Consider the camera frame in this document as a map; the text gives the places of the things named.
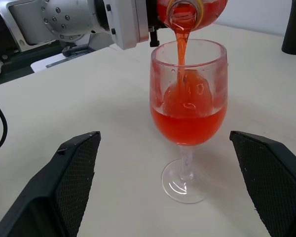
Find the table surface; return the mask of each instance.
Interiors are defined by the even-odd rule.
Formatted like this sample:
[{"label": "table surface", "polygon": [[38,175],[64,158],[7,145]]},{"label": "table surface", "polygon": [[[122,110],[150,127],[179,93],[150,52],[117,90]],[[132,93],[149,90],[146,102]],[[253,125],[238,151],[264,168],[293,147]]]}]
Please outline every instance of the table surface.
[{"label": "table surface", "polygon": [[[0,149],[0,220],[59,145],[101,131],[95,176],[78,236],[269,237],[238,165],[231,130],[283,142],[296,155],[296,56],[282,38],[211,25],[193,33],[228,51],[229,108],[218,133],[199,147],[212,195],[181,204],[161,186],[178,148],[155,128],[149,112],[148,42],[114,45],[0,85],[9,132]],[[174,40],[160,30],[161,43]]]}]

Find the glass base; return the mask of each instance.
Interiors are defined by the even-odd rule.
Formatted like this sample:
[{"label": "glass base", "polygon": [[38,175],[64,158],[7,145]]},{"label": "glass base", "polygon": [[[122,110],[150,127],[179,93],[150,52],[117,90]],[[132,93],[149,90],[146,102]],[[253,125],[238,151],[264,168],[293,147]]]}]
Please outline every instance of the glass base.
[{"label": "glass base", "polygon": [[209,188],[195,170],[192,180],[183,181],[180,178],[181,168],[181,159],[171,162],[164,168],[161,176],[164,191],[172,199],[181,203],[192,204],[204,200],[209,194]]}]

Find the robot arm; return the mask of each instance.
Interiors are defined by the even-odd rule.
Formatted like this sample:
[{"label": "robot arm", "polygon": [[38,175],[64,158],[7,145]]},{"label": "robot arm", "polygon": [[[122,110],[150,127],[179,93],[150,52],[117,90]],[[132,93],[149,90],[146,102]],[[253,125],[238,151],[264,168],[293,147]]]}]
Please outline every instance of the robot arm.
[{"label": "robot arm", "polygon": [[3,23],[5,38],[13,39],[21,52],[53,40],[75,42],[85,34],[102,32],[111,34],[122,49],[147,41],[151,32],[155,46],[154,31],[163,27],[156,0],[0,0]]}]

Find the white wall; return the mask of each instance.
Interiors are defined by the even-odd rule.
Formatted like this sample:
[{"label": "white wall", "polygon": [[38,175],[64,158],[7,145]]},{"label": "white wall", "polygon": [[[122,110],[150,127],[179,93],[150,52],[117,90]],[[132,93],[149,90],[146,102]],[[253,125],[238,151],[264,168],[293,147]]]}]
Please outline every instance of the white wall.
[{"label": "white wall", "polygon": [[216,23],[284,35],[292,0],[229,0]]}]

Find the wine glass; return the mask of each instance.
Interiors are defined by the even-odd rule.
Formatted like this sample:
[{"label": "wine glass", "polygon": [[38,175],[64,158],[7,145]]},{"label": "wine glass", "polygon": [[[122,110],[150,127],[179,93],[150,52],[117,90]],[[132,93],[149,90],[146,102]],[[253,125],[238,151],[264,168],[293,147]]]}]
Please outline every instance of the wine glass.
[{"label": "wine glass", "polygon": [[193,171],[193,150],[219,129],[227,110],[227,52],[219,43],[189,39],[185,65],[177,65],[177,42],[151,54],[150,111],[159,131],[179,145],[181,159],[162,173],[165,192],[182,203],[197,203],[208,194]]}]

